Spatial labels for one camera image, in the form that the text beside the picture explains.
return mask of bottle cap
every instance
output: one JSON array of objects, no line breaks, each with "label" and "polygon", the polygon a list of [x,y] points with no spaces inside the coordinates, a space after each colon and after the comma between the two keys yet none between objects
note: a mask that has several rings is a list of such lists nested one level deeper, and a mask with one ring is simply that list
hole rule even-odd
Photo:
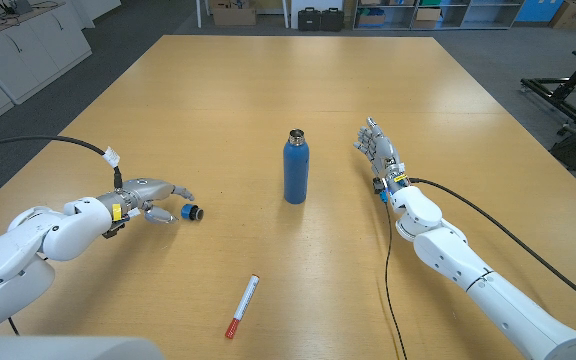
[{"label": "bottle cap", "polygon": [[288,136],[288,142],[291,145],[299,146],[306,142],[304,138],[304,132],[299,129],[290,130],[290,136]]},{"label": "bottle cap", "polygon": [[228,339],[232,339],[235,337],[235,332],[237,331],[237,325],[239,325],[239,320],[233,318],[230,322],[230,326],[228,326],[228,330],[226,330],[226,337]]},{"label": "bottle cap", "polygon": [[189,220],[201,220],[204,217],[204,211],[194,204],[186,204],[181,208],[181,217]]}]

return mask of black case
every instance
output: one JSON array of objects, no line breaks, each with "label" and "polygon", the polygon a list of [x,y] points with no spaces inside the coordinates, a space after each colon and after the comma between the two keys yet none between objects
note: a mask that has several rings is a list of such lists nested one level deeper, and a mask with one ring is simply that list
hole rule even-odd
[{"label": "black case", "polygon": [[297,24],[300,31],[317,31],[321,23],[321,12],[313,7],[299,10]]},{"label": "black case", "polygon": [[344,27],[344,12],[337,8],[330,8],[321,12],[322,31],[341,31]]}]

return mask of white tag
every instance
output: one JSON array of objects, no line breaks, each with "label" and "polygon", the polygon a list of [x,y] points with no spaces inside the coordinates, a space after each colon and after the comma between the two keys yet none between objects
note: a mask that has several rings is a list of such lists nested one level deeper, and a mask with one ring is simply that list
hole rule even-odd
[{"label": "white tag", "polygon": [[108,146],[108,150],[106,150],[106,153],[103,155],[103,158],[106,159],[108,164],[110,164],[110,166],[112,166],[113,168],[119,165],[119,154],[117,154],[115,150],[113,150],[110,146]]},{"label": "white tag", "polygon": [[128,217],[130,218],[134,218],[135,216],[139,216],[139,214],[141,214],[141,211],[139,211],[139,209],[134,208],[130,211],[128,211]]}]

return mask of storage box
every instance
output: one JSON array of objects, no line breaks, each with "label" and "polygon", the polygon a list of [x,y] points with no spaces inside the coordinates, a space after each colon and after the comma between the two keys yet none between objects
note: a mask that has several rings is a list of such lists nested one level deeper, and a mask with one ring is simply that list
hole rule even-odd
[{"label": "storage box", "polygon": [[299,31],[319,31],[321,26],[321,11],[307,7],[297,13],[297,28]]},{"label": "storage box", "polygon": [[576,1],[564,0],[549,26],[553,29],[576,29]]},{"label": "storage box", "polygon": [[257,25],[256,9],[213,9],[215,25]]},{"label": "storage box", "polygon": [[414,6],[415,0],[388,0],[388,5],[407,5]]},{"label": "storage box", "polygon": [[359,27],[379,27],[386,22],[386,15],[359,15],[357,26]]},{"label": "storage box", "polygon": [[434,29],[441,17],[441,9],[419,8],[412,27],[417,29]]},{"label": "storage box", "polygon": [[210,0],[211,9],[230,9],[230,0]]},{"label": "storage box", "polygon": [[344,28],[344,12],[338,8],[330,8],[321,12],[322,31],[341,31]]}]

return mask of yellow label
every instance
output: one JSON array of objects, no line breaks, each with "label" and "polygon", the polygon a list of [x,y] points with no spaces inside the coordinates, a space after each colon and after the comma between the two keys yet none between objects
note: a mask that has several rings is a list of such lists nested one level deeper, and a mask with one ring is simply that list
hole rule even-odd
[{"label": "yellow label", "polygon": [[401,181],[401,180],[403,180],[403,179],[405,179],[405,178],[407,178],[407,177],[408,177],[408,175],[406,175],[406,174],[401,174],[401,175],[399,175],[399,176],[397,176],[397,177],[395,178],[395,182],[399,182],[399,181]]},{"label": "yellow label", "polygon": [[121,205],[112,204],[112,221],[121,220]]}]

